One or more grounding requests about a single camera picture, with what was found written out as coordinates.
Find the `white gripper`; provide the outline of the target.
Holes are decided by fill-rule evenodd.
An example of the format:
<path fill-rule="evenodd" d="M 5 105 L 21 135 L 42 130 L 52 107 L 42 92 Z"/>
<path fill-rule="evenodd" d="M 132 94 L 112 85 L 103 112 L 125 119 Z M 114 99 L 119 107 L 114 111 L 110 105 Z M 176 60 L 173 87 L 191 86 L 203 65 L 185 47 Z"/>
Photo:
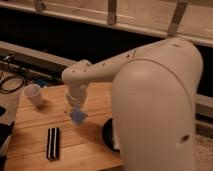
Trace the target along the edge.
<path fill-rule="evenodd" d="M 82 108 L 87 98 L 87 86 L 68 87 L 66 91 L 66 99 L 68 104 L 65 105 L 65 113 L 70 115 L 73 107 Z"/>

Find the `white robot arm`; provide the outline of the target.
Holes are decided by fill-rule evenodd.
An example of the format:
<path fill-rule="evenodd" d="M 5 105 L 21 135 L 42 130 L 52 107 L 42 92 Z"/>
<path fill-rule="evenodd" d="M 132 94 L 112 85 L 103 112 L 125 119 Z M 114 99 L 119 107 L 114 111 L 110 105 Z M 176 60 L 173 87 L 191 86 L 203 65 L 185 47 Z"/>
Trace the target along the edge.
<path fill-rule="evenodd" d="M 195 96 L 203 71 L 191 42 L 169 38 L 62 72 L 71 107 L 91 82 L 112 84 L 113 128 L 125 171 L 195 171 Z"/>

